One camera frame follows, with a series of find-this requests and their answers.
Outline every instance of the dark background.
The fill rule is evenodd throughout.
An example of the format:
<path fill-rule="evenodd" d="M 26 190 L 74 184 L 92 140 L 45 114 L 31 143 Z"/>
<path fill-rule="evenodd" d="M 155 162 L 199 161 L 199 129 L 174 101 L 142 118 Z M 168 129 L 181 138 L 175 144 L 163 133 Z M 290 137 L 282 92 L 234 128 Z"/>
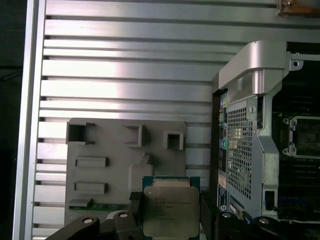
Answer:
<path fill-rule="evenodd" d="M 0 0 L 0 239 L 12 237 L 27 0 Z"/>

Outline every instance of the metal frame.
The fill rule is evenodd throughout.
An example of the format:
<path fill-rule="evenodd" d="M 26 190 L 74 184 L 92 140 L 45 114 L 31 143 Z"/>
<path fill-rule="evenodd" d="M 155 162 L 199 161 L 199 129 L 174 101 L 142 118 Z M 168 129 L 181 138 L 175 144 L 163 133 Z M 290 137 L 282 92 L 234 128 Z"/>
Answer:
<path fill-rule="evenodd" d="M 45 12 L 45 0 L 28 0 L 13 240 L 32 238 Z"/>
<path fill-rule="evenodd" d="M 239 104 L 254 100 L 256 96 L 263 96 L 263 126 L 257 128 L 254 125 L 255 137 L 252 141 L 252 158 L 261 159 L 252 161 L 252 172 L 261 173 L 252 175 L 252 182 L 258 182 L 254 189 L 261 195 L 251 199 L 260 199 L 257 200 L 259 204 L 248 202 L 230 184 L 226 185 L 227 191 L 243 203 L 245 211 L 252 217 L 278 218 L 276 211 L 266 209 L 264 201 L 267 191 L 274 192 L 274 205 L 278 206 L 279 151 L 271 137 L 272 99 L 281 90 L 282 80 L 290 71 L 302 69 L 304 61 L 318 60 L 319 55 L 291 52 L 284 41 L 256 41 L 246 45 L 213 79 L 213 93 L 227 89 L 228 112 L 239 109 Z"/>
<path fill-rule="evenodd" d="M 220 70 L 213 92 L 228 89 L 230 104 L 266 94 L 289 73 L 289 62 L 285 41 L 249 43 Z"/>

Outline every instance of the metal screw head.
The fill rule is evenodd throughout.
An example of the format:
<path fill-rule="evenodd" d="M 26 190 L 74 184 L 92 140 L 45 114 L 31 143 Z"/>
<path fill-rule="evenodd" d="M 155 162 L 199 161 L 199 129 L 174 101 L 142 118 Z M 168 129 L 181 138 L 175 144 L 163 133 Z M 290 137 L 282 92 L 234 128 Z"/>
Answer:
<path fill-rule="evenodd" d="M 224 216 L 226 219 L 231 218 L 231 214 L 228 213 L 228 212 L 224 212 L 224 213 L 222 214 L 222 216 Z"/>
<path fill-rule="evenodd" d="M 83 223 L 85 223 L 85 224 L 90 224 L 92 222 L 93 222 L 93 220 L 91 218 L 86 218 L 83 220 Z"/>
<path fill-rule="evenodd" d="M 260 218 L 259 222 L 262 223 L 262 224 L 269 224 L 269 220 L 265 219 L 265 218 Z"/>
<path fill-rule="evenodd" d="M 250 105 L 250 106 L 249 106 L 249 112 L 250 112 L 250 113 L 254 114 L 256 111 L 257 111 L 256 106 L 254 106 L 254 105 Z"/>

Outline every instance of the label sticker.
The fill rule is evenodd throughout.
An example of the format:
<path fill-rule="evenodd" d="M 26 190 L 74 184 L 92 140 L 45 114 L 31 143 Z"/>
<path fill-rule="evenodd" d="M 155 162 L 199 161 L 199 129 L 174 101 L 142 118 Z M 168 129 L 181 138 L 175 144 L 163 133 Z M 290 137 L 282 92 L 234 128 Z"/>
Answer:
<path fill-rule="evenodd" d="M 226 108 L 227 107 L 227 98 L 223 99 L 223 107 Z"/>
<path fill-rule="evenodd" d="M 221 186 L 218 185 L 218 195 L 217 195 L 217 207 L 220 211 L 227 211 L 228 206 L 228 193 L 227 191 Z"/>
<path fill-rule="evenodd" d="M 225 176 L 219 174 L 219 176 L 218 176 L 218 183 L 219 183 L 224 189 L 226 189 L 227 179 L 226 179 Z"/>

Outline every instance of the silver metal cover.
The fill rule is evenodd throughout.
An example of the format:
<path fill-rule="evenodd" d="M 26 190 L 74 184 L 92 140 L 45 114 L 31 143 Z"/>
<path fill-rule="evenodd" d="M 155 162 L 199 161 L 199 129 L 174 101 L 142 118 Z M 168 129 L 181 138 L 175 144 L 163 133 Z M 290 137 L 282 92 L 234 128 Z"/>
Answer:
<path fill-rule="evenodd" d="M 247 120 L 247 108 L 227 113 L 227 182 L 251 199 L 253 122 Z"/>

